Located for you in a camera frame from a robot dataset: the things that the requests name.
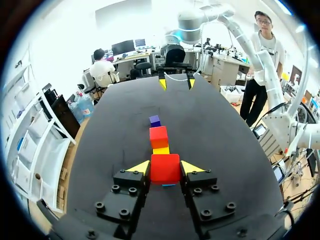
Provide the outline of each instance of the person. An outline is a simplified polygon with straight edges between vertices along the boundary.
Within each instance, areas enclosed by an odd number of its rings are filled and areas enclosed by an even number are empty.
[[[267,50],[269,52],[280,81],[285,62],[285,50],[281,42],[272,32],[274,26],[271,18],[262,11],[256,11],[254,17],[260,28],[259,32],[255,32],[251,37],[254,49],[256,52],[261,50]],[[250,68],[248,74],[253,75],[253,72],[254,70]],[[254,78],[247,82],[240,109],[240,116],[245,120],[249,127],[257,121],[266,104],[267,98],[267,91],[263,82],[258,83]]]
[[[111,62],[103,59],[104,55],[105,51],[101,48],[94,51],[93,58],[95,62],[90,67],[89,72],[100,87],[106,88],[109,84],[114,83],[112,75],[116,69]]]

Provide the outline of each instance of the drawer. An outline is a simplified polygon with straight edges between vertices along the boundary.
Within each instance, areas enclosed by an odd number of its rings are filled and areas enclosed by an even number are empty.
[[[221,71],[219,68],[214,67],[214,68],[213,68],[213,73],[212,73],[211,84],[212,84],[217,90],[220,89],[221,78],[222,78],[222,71]]]
[[[213,65],[219,69],[223,69],[224,68],[224,61],[220,60],[219,58],[215,58],[213,61]]]

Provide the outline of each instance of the yellow block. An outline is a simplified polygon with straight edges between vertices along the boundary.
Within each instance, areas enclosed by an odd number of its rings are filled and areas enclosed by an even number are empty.
[[[183,166],[183,170],[185,172],[185,174],[187,173],[192,173],[193,171],[196,171],[196,172],[204,172],[205,170],[197,167],[197,166],[194,166],[186,161],[180,161],[182,163],[182,166]]]
[[[193,88],[195,84],[195,79],[190,79],[190,84],[191,84],[191,88]]]
[[[150,163],[150,160],[144,161],[143,163],[140,163],[137,166],[129,168],[126,171],[128,171],[128,172],[138,171],[139,173],[143,173],[143,175],[145,175],[146,171],[148,169],[149,163]]]
[[[159,79],[159,83],[160,83],[161,87],[163,88],[163,90],[167,89],[166,79]]]
[[[162,148],[155,148],[152,150],[153,154],[170,154],[169,146]]]

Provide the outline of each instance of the black table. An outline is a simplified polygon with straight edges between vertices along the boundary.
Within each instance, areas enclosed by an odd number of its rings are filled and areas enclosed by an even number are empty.
[[[174,75],[185,79],[185,74]],[[79,142],[68,187],[67,213],[95,215],[113,185],[113,174],[150,160],[149,117],[167,127],[171,153],[212,169],[237,216],[275,214],[282,196],[269,160],[239,114],[212,85],[197,75],[194,87],[158,77],[110,87],[96,106]],[[134,240],[198,239],[179,185],[151,185]]]

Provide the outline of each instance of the purple block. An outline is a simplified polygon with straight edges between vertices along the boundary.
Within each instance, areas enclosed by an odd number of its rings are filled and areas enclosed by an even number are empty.
[[[161,127],[160,119],[158,115],[149,117],[151,128]]]

